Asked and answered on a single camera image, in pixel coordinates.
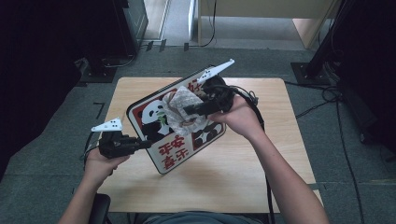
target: gray carpet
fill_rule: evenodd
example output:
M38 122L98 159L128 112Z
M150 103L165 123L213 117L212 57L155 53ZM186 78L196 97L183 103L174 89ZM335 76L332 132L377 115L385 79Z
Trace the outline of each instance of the gray carpet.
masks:
M47 129L10 161L0 184L0 223L54 223L69 203L82 176L82 154L90 128L104 121L120 77L185 77L209 64L235 64L223 77L280 77L295 82L290 62L308 62L308 50L141 49L132 63L118 69L113 83L89 84L70 91ZM287 86L295 114L323 103L321 91ZM395 223L396 162L380 145L366 146L340 104L346 153L358 182L365 223ZM361 223L358 197L341 145L335 104L298 119L325 209L332 223ZM125 214L110 214L113 223L127 223ZM276 216L277 223L283 223Z

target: hand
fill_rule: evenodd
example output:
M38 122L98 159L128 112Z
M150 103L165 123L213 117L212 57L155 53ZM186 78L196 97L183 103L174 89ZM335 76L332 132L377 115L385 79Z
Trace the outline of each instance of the hand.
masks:
M130 156L108 159L100 154L99 148L96 148L88 155L83 180L99 188L113 170L129 158Z
M226 123L234 132L249 139L255 133L261 133L262 127L256 114L241 96L233 98L233 107L227 113L217 112L207 117L215 122Z

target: crumpled plastic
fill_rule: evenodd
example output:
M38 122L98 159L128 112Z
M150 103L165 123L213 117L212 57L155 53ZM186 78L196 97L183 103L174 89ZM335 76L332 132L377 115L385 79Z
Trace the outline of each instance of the crumpled plastic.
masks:
M206 125L205 116L187 115L183 109L188 105L197 105L202 102L198 96L184 86L179 87L176 92L168 92L163 97L163 110L169 126L175 133L186 136Z

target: person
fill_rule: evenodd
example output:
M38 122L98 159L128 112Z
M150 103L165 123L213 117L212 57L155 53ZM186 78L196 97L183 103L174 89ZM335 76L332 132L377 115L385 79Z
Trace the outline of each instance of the person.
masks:
M329 223L329 219L318 197L285 161L265 134L256 114L241 96L234 97L233 107L229 112L218 112L209 115L207 118L216 122L226 123L234 132L243 135L253 146L271 185L280 213L287 223ZM95 192L112 170L128 160L128 158L108 160L100 155L97 149L93 150L87 159L86 171L82 181L61 217L60 223L88 223ZM197 218L188 219L188 216L196 216L194 213L182 214L183 220L187 220L185 223L190 223L189 221ZM199 216L209 219L213 218L211 215L207 217L205 214L210 215L210 213L203 213L199 214ZM230 220L232 223L254 223L254 220L249 222L239 217L233 219L229 215L224 216L220 215L220 220ZM166 223L176 223L170 220L172 217L180 218L177 214L167 217L157 216L155 217L156 219L151 219L150 223L161 223L161 220L166 221Z

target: tabletop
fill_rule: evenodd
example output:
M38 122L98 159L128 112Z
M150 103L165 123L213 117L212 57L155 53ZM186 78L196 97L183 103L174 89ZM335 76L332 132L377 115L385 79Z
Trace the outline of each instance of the tabletop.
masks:
M132 103L180 77L123 77L106 120L119 117L124 134L136 136L126 117ZM285 83L280 78L224 78L227 85L254 91L265 131L307 184L316 183ZM314 190L321 200L318 190ZM173 171L160 175L146 150L138 150L99 188L110 196L110 212L268 213L265 174L248 140L226 133ZM279 212L274 202L275 212Z

